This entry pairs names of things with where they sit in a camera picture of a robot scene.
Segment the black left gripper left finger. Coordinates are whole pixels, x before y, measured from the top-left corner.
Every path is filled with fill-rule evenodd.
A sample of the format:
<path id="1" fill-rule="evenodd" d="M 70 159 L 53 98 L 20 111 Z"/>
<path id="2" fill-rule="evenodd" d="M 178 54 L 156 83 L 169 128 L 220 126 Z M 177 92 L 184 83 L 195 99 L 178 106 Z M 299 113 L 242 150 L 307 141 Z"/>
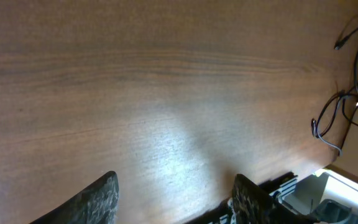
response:
<path id="1" fill-rule="evenodd" d="M 116 222 L 118 201 L 117 174 L 109 171 L 31 224 L 112 224 Z"/>

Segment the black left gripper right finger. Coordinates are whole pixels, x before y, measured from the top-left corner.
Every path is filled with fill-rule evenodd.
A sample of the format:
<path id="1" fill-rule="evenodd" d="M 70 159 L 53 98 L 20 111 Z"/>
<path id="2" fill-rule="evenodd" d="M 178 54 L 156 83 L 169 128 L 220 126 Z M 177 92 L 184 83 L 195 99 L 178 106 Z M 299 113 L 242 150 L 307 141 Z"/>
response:
<path id="1" fill-rule="evenodd" d="M 242 174 L 237 174 L 232 189 L 232 208 L 236 223 L 314 224 L 316 220 L 296 215 Z"/>

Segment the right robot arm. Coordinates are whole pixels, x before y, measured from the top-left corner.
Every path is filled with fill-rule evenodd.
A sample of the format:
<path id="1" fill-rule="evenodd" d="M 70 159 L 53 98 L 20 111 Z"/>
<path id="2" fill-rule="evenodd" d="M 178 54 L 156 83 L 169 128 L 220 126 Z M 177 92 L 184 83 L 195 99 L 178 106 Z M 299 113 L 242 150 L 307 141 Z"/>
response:
<path id="1" fill-rule="evenodd" d="M 358 224 L 358 183 L 340 174 L 324 170 L 299 180 L 289 172 L 266 184 L 268 194 L 296 215 Z"/>

